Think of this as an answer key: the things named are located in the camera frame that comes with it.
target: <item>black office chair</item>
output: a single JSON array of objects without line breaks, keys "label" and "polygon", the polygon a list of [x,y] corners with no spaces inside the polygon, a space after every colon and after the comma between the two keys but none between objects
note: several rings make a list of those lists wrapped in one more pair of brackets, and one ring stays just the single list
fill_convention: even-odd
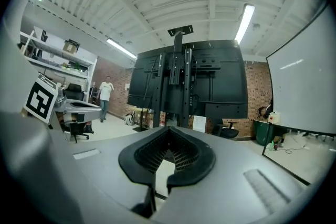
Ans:
[{"label": "black office chair", "polygon": [[[67,96],[68,99],[75,99],[79,101],[84,100],[84,93],[82,92],[82,87],[77,84],[70,83],[68,88],[65,90],[65,95]],[[89,136],[87,134],[83,134],[85,126],[86,123],[70,124],[70,134],[74,136],[76,143],[77,143],[76,135],[85,136],[87,140],[89,139]]]},{"label": "black office chair", "polygon": [[232,129],[233,124],[237,123],[235,121],[229,122],[230,124],[229,128],[223,128],[225,124],[223,124],[222,119],[212,119],[212,122],[214,126],[212,130],[213,135],[220,136],[223,138],[235,138],[239,134],[239,131],[237,129]]}]

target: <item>desk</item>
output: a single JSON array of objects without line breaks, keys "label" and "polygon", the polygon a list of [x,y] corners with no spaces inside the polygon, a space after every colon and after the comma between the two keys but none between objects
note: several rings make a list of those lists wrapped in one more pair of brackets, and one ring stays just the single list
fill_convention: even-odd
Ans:
[{"label": "desk", "polygon": [[142,132],[142,118],[143,118],[143,112],[147,112],[149,109],[143,109],[143,108],[136,108],[132,107],[130,108],[133,111],[140,111],[140,132]]}]

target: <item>white shelving unit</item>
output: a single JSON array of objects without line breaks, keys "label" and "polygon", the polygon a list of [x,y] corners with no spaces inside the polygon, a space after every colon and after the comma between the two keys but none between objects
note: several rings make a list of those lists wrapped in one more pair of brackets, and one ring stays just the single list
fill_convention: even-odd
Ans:
[{"label": "white shelving unit", "polygon": [[51,70],[51,71],[54,71],[54,72],[57,72],[57,73],[63,73],[65,75],[72,76],[72,77],[75,77],[75,78],[85,79],[86,80],[86,85],[85,85],[85,89],[83,89],[84,94],[85,94],[84,100],[86,102],[88,102],[89,101],[89,91],[90,91],[90,86],[91,86],[91,80],[92,80],[93,72],[94,72],[95,67],[96,67],[97,59],[94,62],[92,62],[92,61],[89,61],[87,59],[76,57],[76,55],[73,55],[73,54],[71,54],[67,51],[56,48],[56,47],[54,47],[54,46],[52,46],[52,45],[50,45],[50,44],[48,44],[48,43],[46,43],[42,40],[39,40],[38,38],[34,37],[33,34],[34,34],[34,31],[32,31],[30,35],[26,34],[24,32],[20,32],[20,35],[22,37],[27,38],[26,44],[24,46],[22,46],[22,48],[21,48],[21,52],[23,54],[25,54],[25,51],[28,47],[28,44],[31,42],[31,40],[33,40],[34,44],[33,45],[30,44],[31,46],[35,46],[35,48],[37,48],[37,49],[41,49],[42,51],[48,52],[50,54],[54,54],[54,55],[56,55],[60,58],[64,58],[65,60],[69,60],[71,62],[77,62],[80,65],[88,68],[87,74],[85,74],[83,72],[77,72],[77,71],[67,70],[67,69],[64,69],[64,68],[61,68],[61,67],[56,67],[56,66],[50,65],[48,63],[38,61],[38,60],[35,60],[33,58],[25,56],[25,58],[34,66],[39,66],[39,67],[42,67],[44,69]]}]

